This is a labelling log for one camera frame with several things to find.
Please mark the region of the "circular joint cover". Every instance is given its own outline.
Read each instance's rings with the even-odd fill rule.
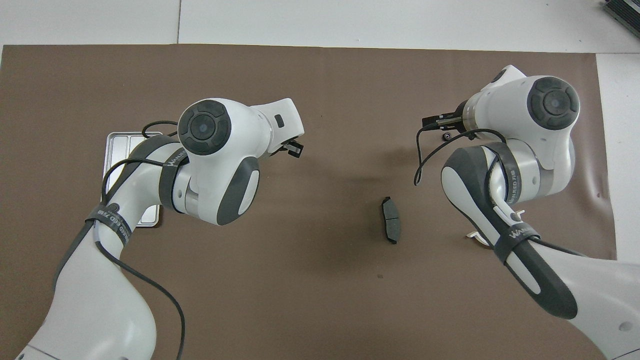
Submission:
[[[184,148],[196,155],[222,149],[231,134],[231,118],[222,103],[203,100],[191,105],[178,121],[178,137]]]
[[[541,127],[562,130],[577,119],[580,101],[571,85],[553,76],[547,76],[533,83],[527,107],[531,118]]]

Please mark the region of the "brown paper sheet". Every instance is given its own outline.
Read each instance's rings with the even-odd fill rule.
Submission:
[[[593,54],[5,47],[0,357],[17,356],[47,314],[58,261],[99,200],[110,132],[177,120],[206,97],[248,105],[291,97],[305,125],[303,156],[261,163],[245,216],[216,227],[163,211],[161,225],[137,229],[123,251],[182,304],[183,359],[603,359],[581,332],[540,309],[491,251],[465,238],[473,228],[439,181],[456,146],[412,184],[420,119],[453,111],[508,64],[567,80],[582,103],[569,187],[518,209],[545,240],[613,259]],[[425,151],[441,135],[425,134]],[[398,245],[383,235],[385,196],[399,208]],[[129,278],[156,318],[154,359],[172,359],[174,308]]]

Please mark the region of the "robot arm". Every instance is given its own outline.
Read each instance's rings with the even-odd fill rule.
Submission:
[[[118,259],[128,224],[160,203],[216,225],[237,219],[255,196],[258,159],[281,150],[299,157],[294,139],[304,133],[290,99],[252,107],[205,99],[182,114],[178,129],[180,142],[153,136],[133,150],[130,159],[151,163],[126,164],[88,217],[61,262],[47,318],[17,359],[150,359],[152,313],[96,243]]]
[[[579,110],[573,88],[564,81],[525,78],[514,69],[501,72],[509,81],[495,84],[494,79],[463,103],[459,116],[433,117],[446,122],[441,128],[489,128],[508,138],[457,149],[442,169],[444,192],[544,310],[574,324],[608,359],[640,359],[640,266],[591,259],[545,243],[511,209],[566,186],[573,172],[569,131]],[[531,111],[540,88],[547,91],[541,96],[542,115]]]

